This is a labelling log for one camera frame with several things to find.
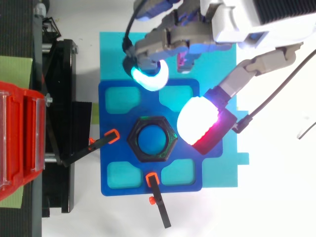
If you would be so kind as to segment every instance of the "white table surface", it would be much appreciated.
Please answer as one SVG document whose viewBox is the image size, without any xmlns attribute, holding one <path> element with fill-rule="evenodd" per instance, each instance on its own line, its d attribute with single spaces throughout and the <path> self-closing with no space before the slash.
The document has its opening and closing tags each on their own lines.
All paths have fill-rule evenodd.
<svg viewBox="0 0 316 237">
<path fill-rule="evenodd" d="M 98 102 L 99 32 L 125 31 L 133 0 L 51 0 L 65 39 L 79 46 L 77 100 Z M 158 25 L 136 22 L 132 32 Z M 253 111 L 316 47 L 305 42 L 295 65 L 254 78 L 237 96 L 240 110 Z M 261 52 L 237 50 L 237 61 Z M 238 188 L 163 194 L 172 227 L 165 230 L 150 195 L 105 197 L 100 191 L 100 153 L 76 163 L 75 207 L 70 214 L 51 209 L 42 220 L 44 237 L 315 237 L 316 128 L 296 136 L 304 117 L 316 121 L 316 58 L 238 136 L 238 151 L 250 165 L 238 167 Z M 99 127 L 91 134 L 97 137 Z"/>
</svg>

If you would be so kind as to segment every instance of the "black cable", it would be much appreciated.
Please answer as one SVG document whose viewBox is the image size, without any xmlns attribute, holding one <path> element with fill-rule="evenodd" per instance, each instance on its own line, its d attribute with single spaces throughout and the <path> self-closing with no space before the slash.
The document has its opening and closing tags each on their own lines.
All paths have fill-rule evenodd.
<svg viewBox="0 0 316 237">
<path fill-rule="evenodd" d="M 308 133 L 314 126 L 316 125 L 316 122 L 312 124 L 312 126 L 310 126 L 301 136 L 298 137 L 299 140 L 301 140 L 306 133 Z"/>
<path fill-rule="evenodd" d="M 127 25 L 126 31 L 125 31 L 125 36 L 123 39 L 123 51 L 125 52 L 126 50 L 128 50 L 128 48 L 130 48 L 131 46 L 133 46 L 132 41 L 129 39 L 129 32 L 130 29 L 132 28 L 133 22 L 136 18 L 136 16 L 138 15 L 138 13 L 140 12 L 140 10 L 143 8 L 143 6 L 145 5 L 145 3 L 147 2 L 147 0 L 142 0 L 141 3 L 137 6 L 137 8 L 134 10 L 132 17 L 129 20 L 129 23 Z"/>
<path fill-rule="evenodd" d="M 253 118 L 256 114 L 258 114 L 267 104 L 269 104 L 275 97 L 280 93 L 280 91 L 296 76 L 296 74 L 316 55 L 316 49 L 304 59 L 303 62 L 291 73 L 291 75 L 275 90 L 266 99 L 257 109 L 255 109 L 251 114 L 250 117 Z"/>
<path fill-rule="evenodd" d="M 303 62 L 291 73 L 291 75 L 270 95 L 257 109 L 255 109 L 251 114 L 245 116 L 241 119 L 237 125 L 233 128 L 236 133 L 241 133 L 253 120 L 263 108 L 265 108 L 279 93 L 283 88 L 296 76 L 296 74 L 316 55 L 316 49 L 308 55 Z"/>
</svg>

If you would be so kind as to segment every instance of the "screw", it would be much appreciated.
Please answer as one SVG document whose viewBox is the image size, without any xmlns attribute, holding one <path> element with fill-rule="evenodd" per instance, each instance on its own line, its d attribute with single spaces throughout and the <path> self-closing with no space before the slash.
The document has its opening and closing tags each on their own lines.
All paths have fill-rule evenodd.
<svg viewBox="0 0 316 237">
<path fill-rule="evenodd" d="M 50 104 L 53 103 L 53 98 L 50 97 L 49 93 L 45 96 L 45 102 L 47 107 L 49 107 Z"/>
<path fill-rule="evenodd" d="M 36 4 L 34 8 L 34 15 L 36 17 L 44 18 L 46 17 L 46 7 L 44 3 L 38 3 Z"/>
<path fill-rule="evenodd" d="M 77 45 L 74 45 L 74 46 L 73 46 L 73 49 L 72 49 L 73 54 L 78 54 L 78 51 L 79 51 L 78 46 L 77 46 Z"/>
</svg>

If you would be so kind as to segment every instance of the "black clamp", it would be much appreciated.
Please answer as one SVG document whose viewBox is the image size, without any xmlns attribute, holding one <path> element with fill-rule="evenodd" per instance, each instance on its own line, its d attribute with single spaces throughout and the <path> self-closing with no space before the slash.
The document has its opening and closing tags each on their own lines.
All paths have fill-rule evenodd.
<svg viewBox="0 0 316 237">
<path fill-rule="evenodd" d="M 166 207 L 163 203 L 161 192 L 159 189 L 159 179 L 156 173 L 152 172 L 146 175 L 148 186 L 152 189 L 154 196 L 149 198 L 151 205 L 157 204 L 164 227 L 171 227 Z"/>
<path fill-rule="evenodd" d="M 96 149 L 100 149 L 106 144 L 112 144 L 113 142 L 119 139 L 119 132 L 116 129 L 112 129 L 104 134 L 104 137 L 94 141 L 90 138 L 90 145 L 81 151 L 74 153 L 68 159 L 62 160 L 62 163 L 65 167 L 68 167 L 72 163 L 76 162 L 77 160 L 83 158 L 87 154 L 95 151 Z"/>
</svg>

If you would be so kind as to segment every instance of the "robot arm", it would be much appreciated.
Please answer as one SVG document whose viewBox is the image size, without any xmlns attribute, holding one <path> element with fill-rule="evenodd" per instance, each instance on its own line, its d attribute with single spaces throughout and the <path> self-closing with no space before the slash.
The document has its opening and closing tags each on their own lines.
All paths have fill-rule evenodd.
<svg viewBox="0 0 316 237">
<path fill-rule="evenodd" d="M 192 69 L 202 53 L 228 50 L 233 43 L 240 48 L 274 48 L 239 63 L 216 87 L 202 97 L 191 98 L 181 110 L 177 121 L 179 135 L 206 154 L 229 130 L 240 133 L 257 113 L 237 122 L 225 108 L 228 101 L 253 77 L 292 65 L 295 52 L 315 32 L 316 0 L 186 0 L 130 48 L 124 68 L 143 87 L 153 91 L 167 82 L 167 65 L 163 60 L 176 54 L 178 71 L 183 73 Z M 314 55 L 316 50 L 256 111 Z"/>
<path fill-rule="evenodd" d="M 148 0 L 140 15 L 159 14 L 162 3 Z M 178 72 L 189 72 L 204 52 L 241 48 L 276 48 L 303 42 L 316 32 L 316 0 L 185 0 L 177 10 L 135 44 L 140 70 L 157 68 L 158 62 L 178 55 Z"/>
</svg>

